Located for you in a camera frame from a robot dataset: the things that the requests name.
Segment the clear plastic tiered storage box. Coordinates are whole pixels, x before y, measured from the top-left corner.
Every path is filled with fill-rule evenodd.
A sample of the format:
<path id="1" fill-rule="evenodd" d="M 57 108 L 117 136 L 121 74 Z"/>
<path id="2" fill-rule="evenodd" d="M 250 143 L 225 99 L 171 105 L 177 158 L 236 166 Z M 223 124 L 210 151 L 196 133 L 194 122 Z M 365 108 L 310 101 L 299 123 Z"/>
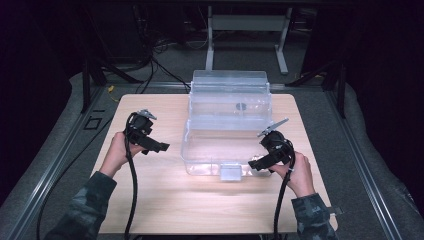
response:
<path id="1" fill-rule="evenodd" d="M 238 111 L 237 103 L 245 103 L 247 110 Z M 264 71 L 196 70 L 181 143 L 186 172 L 222 181 L 268 177 L 268 170 L 257 171 L 248 162 L 255 154 L 267 154 L 257 134 L 272 124 Z"/>

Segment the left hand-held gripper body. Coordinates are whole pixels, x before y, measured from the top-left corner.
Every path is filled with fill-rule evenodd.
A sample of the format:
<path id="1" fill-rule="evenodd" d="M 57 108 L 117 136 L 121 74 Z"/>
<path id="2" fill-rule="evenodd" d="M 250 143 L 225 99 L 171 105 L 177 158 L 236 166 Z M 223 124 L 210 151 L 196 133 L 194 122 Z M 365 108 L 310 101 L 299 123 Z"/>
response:
<path id="1" fill-rule="evenodd" d="M 126 140 L 133 145 L 154 146 L 156 141 L 149 137 L 152 120 L 156 120 L 156 117 L 147 109 L 131 113 L 124 130 Z"/>

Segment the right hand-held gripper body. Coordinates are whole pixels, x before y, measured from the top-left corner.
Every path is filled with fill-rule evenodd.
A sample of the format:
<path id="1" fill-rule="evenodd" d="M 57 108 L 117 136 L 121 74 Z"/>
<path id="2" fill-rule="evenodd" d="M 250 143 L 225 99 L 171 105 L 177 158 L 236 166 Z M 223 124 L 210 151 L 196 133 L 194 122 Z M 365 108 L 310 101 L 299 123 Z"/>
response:
<path id="1" fill-rule="evenodd" d="M 271 155 L 274 158 L 274 165 L 279 162 L 283 164 L 293 164 L 295 161 L 292 142 L 286 139 L 284 135 L 277 130 L 279 126 L 287 121 L 288 118 L 284 118 L 257 134 L 258 137 L 263 137 L 260 144 L 268 151 L 267 155 Z"/>

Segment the white metal stand frame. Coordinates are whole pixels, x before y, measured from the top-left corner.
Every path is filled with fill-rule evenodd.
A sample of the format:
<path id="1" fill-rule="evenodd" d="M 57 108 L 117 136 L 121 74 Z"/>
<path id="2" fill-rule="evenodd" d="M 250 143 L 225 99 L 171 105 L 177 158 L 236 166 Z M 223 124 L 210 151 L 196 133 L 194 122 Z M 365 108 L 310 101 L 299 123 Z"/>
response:
<path id="1" fill-rule="evenodd" d="M 284 46 L 289 31 L 293 9 L 287 8 L 284 15 L 223 15 L 216 14 L 213 7 L 208 7 L 207 15 L 207 55 L 205 69 L 212 70 L 214 65 L 213 33 L 215 31 L 259 31 L 279 32 L 279 42 L 274 46 L 280 73 L 288 74 L 284 56 Z"/>

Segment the black metal stand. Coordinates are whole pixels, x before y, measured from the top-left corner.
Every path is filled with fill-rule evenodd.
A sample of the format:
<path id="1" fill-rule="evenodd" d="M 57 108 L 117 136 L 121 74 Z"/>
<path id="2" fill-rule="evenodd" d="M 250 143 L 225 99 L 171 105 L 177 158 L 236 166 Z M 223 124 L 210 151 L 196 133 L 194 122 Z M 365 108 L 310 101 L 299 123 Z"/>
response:
<path id="1" fill-rule="evenodd" d="M 345 90 L 346 90 L 346 67 L 342 61 L 333 60 L 316 70 L 306 73 L 299 79 L 287 84 L 287 87 L 299 87 L 304 85 L 309 80 L 312 80 L 320 73 L 324 73 L 324 80 L 321 83 L 321 88 L 324 91 L 336 90 L 336 110 L 339 115 L 345 117 Z"/>
<path id="2" fill-rule="evenodd" d="M 83 105 L 82 113 L 85 113 L 91 105 L 91 81 L 99 86 L 104 86 L 107 82 L 106 76 L 103 73 L 103 68 L 111 71 L 118 77 L 129 83 L 141 83 L 134 77 L 126 74 L 124 71 L 118 69 L 107 61 L 99 57 L 89 57 L 84 60 L 82 65 L 82 86 L 83 86 Z"/>

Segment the aluminium rail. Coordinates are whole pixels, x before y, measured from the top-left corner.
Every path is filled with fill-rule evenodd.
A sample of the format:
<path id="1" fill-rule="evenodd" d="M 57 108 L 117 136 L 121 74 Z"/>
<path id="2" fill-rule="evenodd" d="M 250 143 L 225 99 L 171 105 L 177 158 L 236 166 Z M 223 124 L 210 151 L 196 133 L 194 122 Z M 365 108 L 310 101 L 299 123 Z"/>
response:
<path id="1" fill-rule="evenodd" d="M 325 96 L 327 101 L 330 103 L 332 111 L 336 115 L 338 125 L 341 127 L 341 130 L 353 153 L 355 167 L 386 239 L 403 240 L 394 218 L 387 207 L 386 201 L 384 200 L 381 191 L 375 182 L 374 176 L 369 169 L 366 159 L 359 148 L 358 142 L 353 135 L 348 121 L 339 113 L 335 94 L 333 92 L 325 92 Z"/>
<path id="2" fill-rule="evenodd" d="M 127 88 L 134 88 L 135 91 L 142 90 L 144 88 L 163 88 L 163 89 L 178 89 L 178 90 L 189 90 L 191 89 L 190 83 L 181 83 L 181 82 L 150 82 L 147 86 L 145 84 L 140 83 L 112 83 L 109 84 L 111 86 L 114 86 L 115 88 L 121 87 L 127 87 Z M 286 86 L 285 84 L 269 84 L 269 90 L 270 91 L 286 91 L 290 87 Z"/>
<path id="3" fill-rule="evenodd" d="M 64 167 L 82 125 L 88 119 L 89 111 L 102 93 L 102 88 L 92 91 L 88 97 L 90 103 L 84 113 L 81 112 L 83 95 L 72 93 L 33 162 L 0 208 L 0 240 L 23 239 Z"/>

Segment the person's right hand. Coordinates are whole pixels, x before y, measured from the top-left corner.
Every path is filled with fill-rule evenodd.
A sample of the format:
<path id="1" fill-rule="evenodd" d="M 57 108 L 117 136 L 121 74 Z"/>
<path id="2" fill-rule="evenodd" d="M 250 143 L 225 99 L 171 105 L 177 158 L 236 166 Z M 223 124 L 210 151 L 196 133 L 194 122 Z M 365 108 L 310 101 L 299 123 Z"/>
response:
<path id="1" fill-rule="evenodd" d="M 288 181 L 288 187 L 297 198 L 315 194 L 311 165 L 309 159 L 300 152 L 295 153 L 295 164 Z"/>

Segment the person's left hand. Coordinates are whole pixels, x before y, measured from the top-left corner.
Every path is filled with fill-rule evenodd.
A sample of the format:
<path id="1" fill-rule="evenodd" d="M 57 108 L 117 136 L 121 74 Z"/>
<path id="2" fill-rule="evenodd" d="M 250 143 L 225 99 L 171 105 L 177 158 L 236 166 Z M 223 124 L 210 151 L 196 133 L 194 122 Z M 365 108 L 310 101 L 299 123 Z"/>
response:
<path id="1" fill-rule="evenodd" d="M 112 138 L 99 172 L 113 178 L 121 167 L 128 162 L 126 154 L 125 135 L 123 132 L 117 132 Z"/>

